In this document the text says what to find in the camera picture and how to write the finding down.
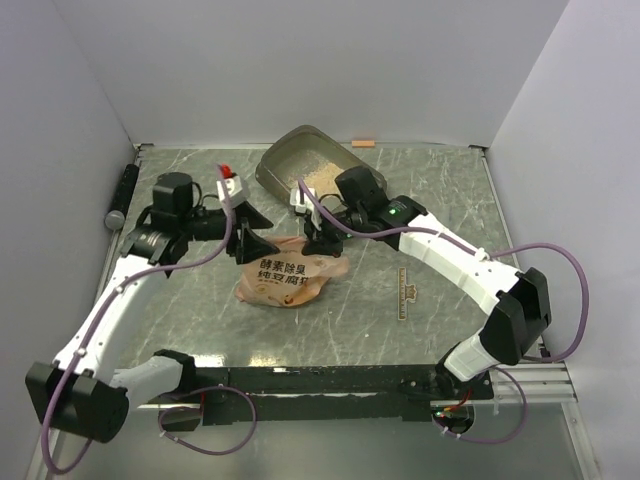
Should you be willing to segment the pink cat litter bag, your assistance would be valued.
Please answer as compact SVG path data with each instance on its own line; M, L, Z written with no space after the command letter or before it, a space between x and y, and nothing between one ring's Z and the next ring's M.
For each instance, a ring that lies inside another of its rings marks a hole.
M345 275L345 256L302 254L305 238L268 236L280 252L242 266L235 296L241 302L271 307L293 308L320 295L331 279Z

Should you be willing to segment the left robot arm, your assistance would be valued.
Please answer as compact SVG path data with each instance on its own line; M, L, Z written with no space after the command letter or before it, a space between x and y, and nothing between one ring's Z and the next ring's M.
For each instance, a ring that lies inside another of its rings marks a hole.
M44 434L57 429L107 443L138 406L165 394L176 402L194 396L197 368L190 355L163 349L135 368L117 364L151 299L173 271L187 267L181 260L190 242L215 241L214 252L239 265L276 252L255 233L273 224L250 204L246 182L222 171L216 189L221 206L208 209L190 175L158 177L88 318L51 363L36 362L26 375Z

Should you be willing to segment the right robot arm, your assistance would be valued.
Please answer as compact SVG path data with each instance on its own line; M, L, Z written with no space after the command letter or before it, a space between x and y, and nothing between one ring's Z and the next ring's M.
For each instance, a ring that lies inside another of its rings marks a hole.
M337 214L304 183L290 192L291 207L305 220L305 254L339 256L349 237L382 241L442 275L486 314L484 325L436 364L433 382L444 397L458 398L488 369L524 359L551 322L541 272L491 258L406 195L387 197L367 167L348 169L335 183L344 206Z

